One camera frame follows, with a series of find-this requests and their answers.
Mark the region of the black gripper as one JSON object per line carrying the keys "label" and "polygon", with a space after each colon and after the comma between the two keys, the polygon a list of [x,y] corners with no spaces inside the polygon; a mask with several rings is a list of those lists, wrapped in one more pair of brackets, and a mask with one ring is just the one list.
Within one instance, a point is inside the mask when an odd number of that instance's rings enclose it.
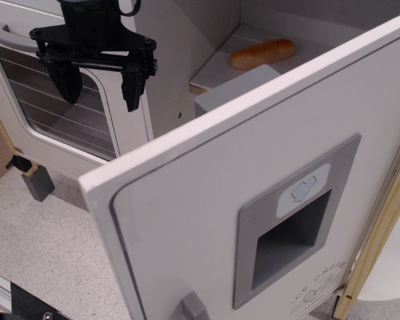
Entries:
{"label": "black gripper", "polygon": [[60,1],[65,23],[37,27],[29,32],[38,46],[50,78],[62,98],[76,103],[82,89],[78,67],[121,71],[122,94],[128,112],[139,108],[146,79],[157,72],[151,38],[127,29],[121,17],[132,17],[141,8],[136,1],[123,13],[118,1]]}

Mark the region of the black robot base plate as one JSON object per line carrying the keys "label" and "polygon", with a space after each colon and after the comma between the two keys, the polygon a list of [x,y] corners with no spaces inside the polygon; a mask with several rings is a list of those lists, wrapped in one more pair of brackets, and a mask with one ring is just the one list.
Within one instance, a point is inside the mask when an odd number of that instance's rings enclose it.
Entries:
{"label": "black robot base plate", "polygon": [[11,283],[11,312],[0,310],[0,319],[69,319],[17,284]]}

